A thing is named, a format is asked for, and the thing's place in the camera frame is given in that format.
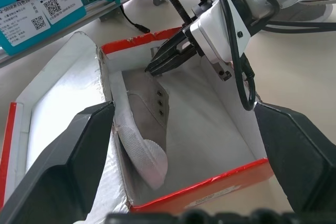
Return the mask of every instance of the red trim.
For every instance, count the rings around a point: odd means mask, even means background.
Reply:
[[[12,143],[12,135],[15,121],[16,102],[12,102],[9,107],[4,144],[2,148],[2,156],[0,162],[0,209],[4,206],[6,178],[9,162],[10,145]]]
[[[173,200],[174,198],[177,198],[177,197],[179,197],[179,196],[182,196],[183,194],[187,194],[187,193],[189,193],[189,192],[192,191],[192,190],[200,189],[200,188],[205,187],[205,186],[208,186],[208,185],[210,185],[210,184],[212,184],[212,183],[214,183],[214,182],[217,182],[217,181],[222,180],[222,179],[224,179],[224,178],[228,178],[228,177],[230,177],[230,176],[232,176],[232,175],[235,175],[235,174],[237,174],[237,173],[240,173],[240,172],[242,172],[242,171],[244,171],[244,170],[247,170],[247,169],[250,169],[250,168],[253,168],[253,167],[262,165],[262,164],[267,163],[267,162],[268,162],[268,159],[267,159],[267,158],[262,158],[262,159],[256,160],[256,161],[254,161],[254,162],[252,162],[252,163],[249,163],[249,164],[247,164],[247,165],[243,165],[243,166],[241,166],[241,167],[235,168],[235,169],[233,169],[233,170],[228,171],[227,173],[223,173],[223,174],[220,174],[220,175],[218,175],[218,176],[209,178],[209,179],[207,179],[207,180],[205,180],[205,181],[203,181],[203,182],[200,182],[200,183],[195,184],[195,185],[193,185],[193,186],[190,186],[190,187],[181,189],[181,190],[176,191],[176,192],[174,192],[174,193],[172,193],[172,194],[168,194],[168,195],[166,195],[166,196],[163,196],[163,197],[161,197],[161,198],[158,198],[158,199],[156,199],[156,200],[153,200],[153,201],[151,201],[151,202],[149,202],[149,203],[146,203],[146,204],[144,204],[144,205],[140,205],[140,206],[131,206],[130,210],[131,210],[131,212],[141,211],[142,208],[149,207],[149,206],[151,206],[151,205],[153,205],[153,204],[157,204],[157,203],[159,203],[159,202],[161,202],[161,201],[165,201],[165,200],[167,200],[167,199],[169,199],[169,200]]]
[[[112,52],[124,50],[131,47],[136,47],[139,45],[147,44],[156,40],[169,39],[173,37],[181,28],[176,27],[164,31],[158,31],[157,33],[150,33],[140,35],[130,39],[122,39],[114,42],[107,43],[101,47],[103,52],[107,55]]]

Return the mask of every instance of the gray canvas shoe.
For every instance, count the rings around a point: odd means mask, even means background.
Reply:
[[[120,141],[141,177],[157,189],[164,183],[168,168],[169,96],[144,69],[116,72],[110,80]]]

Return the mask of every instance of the white table surface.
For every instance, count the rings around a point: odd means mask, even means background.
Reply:
[[[180,0],[191,14],[198,0]],[[182,24],[170,3],[154,6],[152,0],[131,0],[125,12],[135,23],[151,31]],[[336,22],[336,12],[329,18]],[[101,23],[95,20],[81,29],[99,46],[140,35],[121,16]],[[70,35],[0,69],[0,146],[9,104],[41,71]],[[256,73],[256,88],[264,102],[285,106],[305,114],[336,143],[336,32],[287,35],[260,32],[249,42],[246,55]],[[276,179],[207,202],[209,212],[249,213],[257,207],[277,211],[290,209]]]

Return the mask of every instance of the qr code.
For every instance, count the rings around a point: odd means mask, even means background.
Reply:
[[[61,11],[61,7],[59,6],[57,0],[49,0],[43,5],[47,8],[47,11],[51,16]]]
[[[44,26],[46,26],[46,23],[44,22],[42,16],[39,16],[37,18],[32,19],[31,21],[33,25],[35,26],[35,29],[38,30]]]

